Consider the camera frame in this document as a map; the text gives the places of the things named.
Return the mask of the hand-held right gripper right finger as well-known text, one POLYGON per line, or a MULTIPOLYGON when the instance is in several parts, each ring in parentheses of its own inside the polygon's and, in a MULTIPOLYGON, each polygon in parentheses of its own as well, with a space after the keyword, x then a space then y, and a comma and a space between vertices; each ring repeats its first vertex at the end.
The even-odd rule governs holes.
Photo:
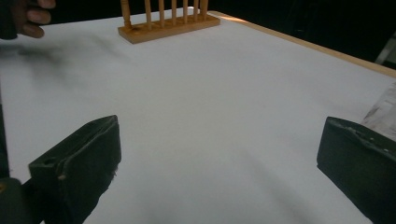
POLYGON ((358 123, 328 117, 319 170, 374 224, 396 224, 396 142, 358 123))

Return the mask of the clear plastic tube rack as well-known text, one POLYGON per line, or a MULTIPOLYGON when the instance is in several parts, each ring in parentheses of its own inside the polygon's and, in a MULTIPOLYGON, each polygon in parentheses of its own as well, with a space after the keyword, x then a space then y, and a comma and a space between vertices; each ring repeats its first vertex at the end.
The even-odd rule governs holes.
POLYGON ((361 124, 396 142, 396 82, 383 92, 361 124))

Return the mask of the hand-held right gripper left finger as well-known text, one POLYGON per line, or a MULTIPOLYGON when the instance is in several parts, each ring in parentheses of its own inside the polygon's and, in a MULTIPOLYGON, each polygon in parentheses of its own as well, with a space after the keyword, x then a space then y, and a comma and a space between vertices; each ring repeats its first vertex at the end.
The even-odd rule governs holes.
POLYGON ((115 115, 88 122, 29 164, 46 224, 82 224, 111 184, 121 161, 115 115))

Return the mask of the wooden peg tube rack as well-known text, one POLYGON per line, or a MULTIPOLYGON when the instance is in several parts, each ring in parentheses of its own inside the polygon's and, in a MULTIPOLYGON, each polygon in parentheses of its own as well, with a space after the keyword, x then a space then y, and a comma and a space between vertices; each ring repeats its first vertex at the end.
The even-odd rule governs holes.
POLYGON ((119 35, 132 44, 138 44, 173 35, 181 35, 220 25, 220 19, 208 14, 209 0, 192 0, 192 13, 189 0, 182 0, 182 13, 177 15, 177 0, 171 0, 171 17, 165 18, 164 0, 158 0, 159 19, 154 21, 151 0, 144 0, 146 21, 132 24, 129 0, 120 0, 123 25, 119 35))

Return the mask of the grey metal-framed desk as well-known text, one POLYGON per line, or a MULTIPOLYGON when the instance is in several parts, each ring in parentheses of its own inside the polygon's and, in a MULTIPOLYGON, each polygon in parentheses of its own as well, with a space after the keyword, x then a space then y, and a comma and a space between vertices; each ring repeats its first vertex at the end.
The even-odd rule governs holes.
POLYGON ((381 50, 375 63, 396 69, 396 32, 389 39, 385 47, 381 50))

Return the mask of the white table cover sheet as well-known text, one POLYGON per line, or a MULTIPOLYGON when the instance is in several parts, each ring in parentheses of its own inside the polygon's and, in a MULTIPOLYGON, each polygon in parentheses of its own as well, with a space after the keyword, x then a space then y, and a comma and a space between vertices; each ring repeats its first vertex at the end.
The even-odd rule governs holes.
POLYGON ((317 167, 325 119, 362 120, 393 77, 229 16, 141 44, 120 19, 0 40, 11 173, 83 124, 122 159, 86 224, 371 224, 317 167))

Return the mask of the black curtain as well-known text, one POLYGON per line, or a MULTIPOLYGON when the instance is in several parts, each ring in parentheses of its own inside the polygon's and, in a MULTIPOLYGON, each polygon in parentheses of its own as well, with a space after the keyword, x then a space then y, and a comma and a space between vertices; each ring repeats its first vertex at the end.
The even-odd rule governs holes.
MULTIPOLYGON (((121 17, 120 0, 56 2, 53 24, 121 17)), ((368 62, 396 39, 396 0, 209 0, 208 10, 368 62)))

